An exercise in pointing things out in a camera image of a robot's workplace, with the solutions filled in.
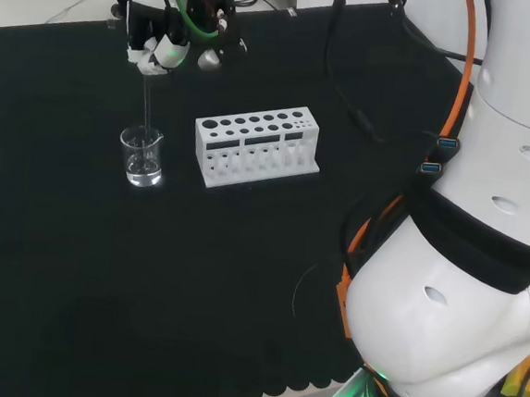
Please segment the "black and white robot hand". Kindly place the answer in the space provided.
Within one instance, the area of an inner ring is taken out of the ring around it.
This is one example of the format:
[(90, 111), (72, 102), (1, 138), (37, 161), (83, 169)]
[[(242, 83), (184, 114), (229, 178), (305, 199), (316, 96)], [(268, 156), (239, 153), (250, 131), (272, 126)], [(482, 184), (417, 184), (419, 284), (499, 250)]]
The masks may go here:
[(248, 52), (235, 0), (117, 0), (113, 12), (126, 21), (128, 61), (144, 76), (165, 75), (191, 53), (208, 71)]

